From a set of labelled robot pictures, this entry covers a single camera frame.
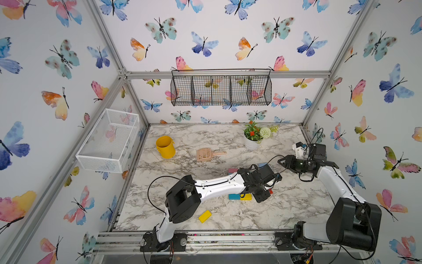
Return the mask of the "white flower pot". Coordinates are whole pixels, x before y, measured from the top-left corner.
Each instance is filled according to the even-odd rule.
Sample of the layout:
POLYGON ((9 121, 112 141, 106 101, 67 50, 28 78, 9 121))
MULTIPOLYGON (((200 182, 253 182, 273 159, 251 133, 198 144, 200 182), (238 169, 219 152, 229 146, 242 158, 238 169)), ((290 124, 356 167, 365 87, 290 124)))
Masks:
POLYGON ((256 149, 259 148, 259 145, 262 143, 262 141, 263 141, 263 139, 253 141, 253 140, 250 140, 249 138, 245 137, 245 146, 249 150, 256 150, 256 149))

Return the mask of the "small yellow building block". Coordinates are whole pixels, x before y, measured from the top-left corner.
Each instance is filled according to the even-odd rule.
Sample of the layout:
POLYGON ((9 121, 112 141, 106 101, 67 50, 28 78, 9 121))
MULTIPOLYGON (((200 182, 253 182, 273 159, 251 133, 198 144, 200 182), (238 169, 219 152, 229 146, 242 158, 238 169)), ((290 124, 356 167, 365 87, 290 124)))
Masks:
POLYGON ((240 195, 240 200, 242 201, 251 201, 253 198, 252 194, 242 194, 240 195))

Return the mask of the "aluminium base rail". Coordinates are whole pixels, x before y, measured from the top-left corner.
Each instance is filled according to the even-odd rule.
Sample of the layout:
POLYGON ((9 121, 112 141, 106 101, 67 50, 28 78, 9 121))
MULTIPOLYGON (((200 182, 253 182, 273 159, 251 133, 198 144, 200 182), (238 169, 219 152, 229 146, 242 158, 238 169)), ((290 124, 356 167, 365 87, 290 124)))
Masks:
POLYGON ((93 253, 96 255, 163 254, 173 249, 180 254, 229 253, 334 253, 337 245, 315 245, 293 241, 293 231, 177 231, 170 242, 158 245, 150 232, 102 232, 93 253))

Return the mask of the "artificial green flower plant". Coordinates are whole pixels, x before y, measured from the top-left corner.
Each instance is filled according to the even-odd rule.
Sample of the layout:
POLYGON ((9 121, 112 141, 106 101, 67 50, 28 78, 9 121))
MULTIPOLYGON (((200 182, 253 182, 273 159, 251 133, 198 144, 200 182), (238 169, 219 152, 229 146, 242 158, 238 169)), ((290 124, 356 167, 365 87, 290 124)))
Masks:
POLYGON ((269 139, 273 134, 278 132, 279 127, 277 125, 270 127, 261 127, 253 121, 249 121, 244 130, 244 136, 246 139, 260 143, 264 139, 269 139))

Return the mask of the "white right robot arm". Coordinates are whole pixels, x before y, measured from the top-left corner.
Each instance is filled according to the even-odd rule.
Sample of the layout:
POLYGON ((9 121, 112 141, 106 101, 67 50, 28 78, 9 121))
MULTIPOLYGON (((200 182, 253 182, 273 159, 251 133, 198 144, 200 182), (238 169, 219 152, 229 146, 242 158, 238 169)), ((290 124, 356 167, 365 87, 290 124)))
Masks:
POLYGON ((292 235, 293 244, 304 247, 330 243, 374 252, 382 217, 380 207, 368 203, 352 189, 338 165, 327 159, 325 145, 311 144, 307 156, 300 144, 294 147, 295 154, 279 159, 278 164, 298 176, 311 174, 312 179, 319 179, 335 206, 326 222, 298 222, 292 235))

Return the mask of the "teal building block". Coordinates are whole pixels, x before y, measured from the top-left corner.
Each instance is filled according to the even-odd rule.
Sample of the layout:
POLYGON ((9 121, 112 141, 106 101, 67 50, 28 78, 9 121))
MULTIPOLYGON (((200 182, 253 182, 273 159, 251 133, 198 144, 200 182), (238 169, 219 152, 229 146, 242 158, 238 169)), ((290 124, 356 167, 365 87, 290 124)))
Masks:
POLYGON ((240 194, 229 194, 229 199, 230 200, 240 200, 240 194))

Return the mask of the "yellow cup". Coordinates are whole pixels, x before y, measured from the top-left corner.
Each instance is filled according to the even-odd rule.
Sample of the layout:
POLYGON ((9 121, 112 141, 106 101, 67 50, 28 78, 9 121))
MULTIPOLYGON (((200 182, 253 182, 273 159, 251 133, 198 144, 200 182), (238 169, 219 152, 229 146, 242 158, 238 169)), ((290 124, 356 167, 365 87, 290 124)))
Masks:
POLYGON ((156 148, 164 159, 170 159, 175 156, 174 142, 169 136, 162 136, 156 141, 156 148))

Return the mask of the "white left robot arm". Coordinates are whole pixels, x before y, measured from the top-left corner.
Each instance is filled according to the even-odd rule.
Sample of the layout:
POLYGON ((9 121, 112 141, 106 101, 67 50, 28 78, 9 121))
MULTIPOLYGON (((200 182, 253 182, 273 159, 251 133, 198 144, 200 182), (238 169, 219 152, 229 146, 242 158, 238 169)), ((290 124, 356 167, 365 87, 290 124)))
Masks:
POLYGON ((231 194, 252 194, 261 203, 271 196, 270 190, 281 180, 281 174, 273 172, 268 164, 239 168, 228 176, 211 180, 195 180, 191 175, 177 179, 166 192, 165 208, 159 209, 164 213, 163 220, 144 234, 141 250, 160 252, 170 247, 178 226, 189 220, 201 203, 231 194))

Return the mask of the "white mesh wall basket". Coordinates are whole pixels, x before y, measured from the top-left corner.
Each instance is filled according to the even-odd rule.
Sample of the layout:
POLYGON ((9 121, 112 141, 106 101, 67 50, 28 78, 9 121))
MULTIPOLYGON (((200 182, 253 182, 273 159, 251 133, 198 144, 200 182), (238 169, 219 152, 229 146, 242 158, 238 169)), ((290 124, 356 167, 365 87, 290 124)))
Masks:
POLYGON ((138 114, 105 109, 76 153, 77 161, 85 170, 122 173, 139 128, 138 114))

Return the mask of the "yellow long building block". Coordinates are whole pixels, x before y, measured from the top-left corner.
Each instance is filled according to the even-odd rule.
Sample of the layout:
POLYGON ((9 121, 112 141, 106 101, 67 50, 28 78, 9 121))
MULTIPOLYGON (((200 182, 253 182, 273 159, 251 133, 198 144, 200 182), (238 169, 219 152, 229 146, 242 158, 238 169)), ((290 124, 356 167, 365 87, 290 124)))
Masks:
POLYGON ((204 213, 202 213, 201 215, 200 215, 200 217, 198 218, 198 220, 201 222, 201 223, 204 223, 206 220, 208 220, 210 217, 212 216, 212 213, 209 211, 209 210, 207 210, 207 211, 205 211, 204 213))

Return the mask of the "beige plastic slotted scoop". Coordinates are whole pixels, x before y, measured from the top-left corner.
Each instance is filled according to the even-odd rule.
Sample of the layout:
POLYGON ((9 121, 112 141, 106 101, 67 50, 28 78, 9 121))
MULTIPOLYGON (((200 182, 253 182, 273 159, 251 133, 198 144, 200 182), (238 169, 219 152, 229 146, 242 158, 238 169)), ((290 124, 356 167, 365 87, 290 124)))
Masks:
POLYGON ((196 152, 196 160, 197 162, 207 162, 213 159, 215 156, 226 155, 227 152, 225 151, 213 151, 210 148, 201 148, 196 152))

